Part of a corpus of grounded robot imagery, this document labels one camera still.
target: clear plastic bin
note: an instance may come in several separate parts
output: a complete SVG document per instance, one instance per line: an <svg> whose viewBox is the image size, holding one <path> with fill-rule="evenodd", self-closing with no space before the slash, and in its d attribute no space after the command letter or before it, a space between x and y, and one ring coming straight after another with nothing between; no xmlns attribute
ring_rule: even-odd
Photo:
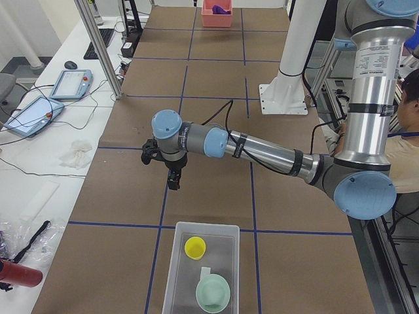
<svg viewBox="0 0 419 314"><path fill-rule="evenodd" d="M212 14L212 7L219 5L231 14ZM202 25L204 27L230 27L233 20L231 0L204 0L202 4Z"/></svg>
<svg viewBox="0 0 419 314"><path fill-rule="evenodd" d="M198 236L206 242L206 252L200 260L185 254L185 242ZM231 298L220 314L238 314L239 305L239 245L240 229L223 224L178 222L173 240L163 314L203 314L195 297L201 267L223 276L230 286Z"/></svg>

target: tablet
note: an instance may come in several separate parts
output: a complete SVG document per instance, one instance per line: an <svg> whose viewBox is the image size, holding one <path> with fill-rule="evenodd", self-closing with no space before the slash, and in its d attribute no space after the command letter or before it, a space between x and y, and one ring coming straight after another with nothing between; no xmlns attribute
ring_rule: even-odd
<svg viewBox="0 0 419 314"><path fill-rule="evenodd" d="M90 88L90 70L63 70L51 91L50 98L60 101L80 100Z"/></svg>
<svg viewBox="0 0 419 314"><path fill-rule="evenodd" d="M49 125L63 108L63 103L39 96L16 116L10 117L4 127L24 137L31 137Z"/></svg>

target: table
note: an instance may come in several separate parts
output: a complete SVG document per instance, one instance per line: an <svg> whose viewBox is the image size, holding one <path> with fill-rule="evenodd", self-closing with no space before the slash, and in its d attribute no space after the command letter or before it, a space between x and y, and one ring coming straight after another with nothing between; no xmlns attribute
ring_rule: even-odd
<svg viewBox="0 0 419 314"><path fill-rule="evenodd" d="M288 27L282 9L235 8L231 28L204 29L199 9L153 8L32 313L161 313L178 221L240 227L241 313L374 313L348 220L321 191L192 154L170 191L164 165L139 159L155 112L201 122L229 99L231 129L307 151L316 110L263 116L258 99Z"/></svg>
<svg viewBox="0 0 419 314"><path fill-rule="evenodd" d="M105 28L114 28L117 18L105 18ZM111 44L107 51L110 55L114 68L121 62L120 47L122 41L121 34L115 32ZM90 92L98 88L92 94L92 97L86 97L63 110L63 113L57 117L56 121L69 122L76 127L83 127L91 112L95 109L93 118L83 130L76 130L67 124L53 123L46 130L31 139L24 139L17 143L0 146L0 158L26 170L34 173L56 173L60 175L75 174L85 176L89 166L82 169L74 169L61 166L60 157L70 150L72 142L76 140L88 141L93 149L87 154L93 157L98 146L98 139L102 134L115 99L111 88L105 80L105 74L101 68L99 60L84 60L82 58L87 49L90 39L80 21L69 37L65 40L59 51L50 61L42 75L35 83L36 86L45 84L54 84L60 71L64 69L64 62L74 61L79 69L90 69L94 80ZM49 95L51 88L42 89L45 95ZM41 95L37 90L29 93L20 104L19 108L25 107L31 100ZM9 132L0 133L0 143L8 143L20 139L21 137ZM34 175L25 175L21 171L4 164L0 161L0 222L15 221L26 205L42 190L47 182L59 184L58 189L47 201L39 216L33 221L31 234L38 229L45 220L50 220L57 230L56 237L50 242L52 255L60 242L65 225L73 210L77 196L82 187L84 177L38 177ZM48 273L52 257L47 263L37 262L32 258L22 260L23 265L34 267L43 271L44 276ZM43 282L35 288L15 287L10 292L0 293L0 303L10 314L30 313L36 299L41 291Z"/></svg>

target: blue joint cap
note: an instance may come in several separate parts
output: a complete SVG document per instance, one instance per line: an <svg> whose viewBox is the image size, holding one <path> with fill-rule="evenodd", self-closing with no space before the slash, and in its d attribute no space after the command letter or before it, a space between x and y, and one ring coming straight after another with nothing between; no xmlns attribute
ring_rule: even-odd
<svg viewBox="0 0 419 314"><path fill-rule="evenodd" d="M369 220L387 213L393 207L396 195L388 176L377 171L362 171L343 179L333 198L348 216Z"/></svg>
<svg viewBox="0 0 419 314"><path fill-rule="evenodd" d="M228 133L219 128L212 128L204 140L204 153L208 157L221 158L227 146Z"/></svg>
<svg viewBox="0 0 419 314"><path fill-rule="evenodd" d="M377 13L391 18L407 18L419 12L418 0L366 0Z"/></svg>
<svg viewBox="0 0 419 314"><path fill-rule="evenodd" d="M335 38L335 49L338 51L353 51L356 50L356 44L350 39Z"/></svg>
<svg viewBox="0 0 419 314"><path fill-rule="evenodd" d="M176 111L162 110L155 114L151 120L153 135L157 139L168 139L179 133L182 125L182 118Z"/></svg>

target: pink bin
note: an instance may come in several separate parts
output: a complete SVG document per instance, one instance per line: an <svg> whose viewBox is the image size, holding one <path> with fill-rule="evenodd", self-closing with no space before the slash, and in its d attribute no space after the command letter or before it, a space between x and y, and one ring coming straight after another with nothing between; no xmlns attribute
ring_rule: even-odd
<svg viewBox="0 0 419 314"><path fill-rule="evenodd" d="M212 7L219 5L231 14L212 14ZM202 25L204 27L230 27L233 19L231 0L204 0L202 5Z"/></svg>

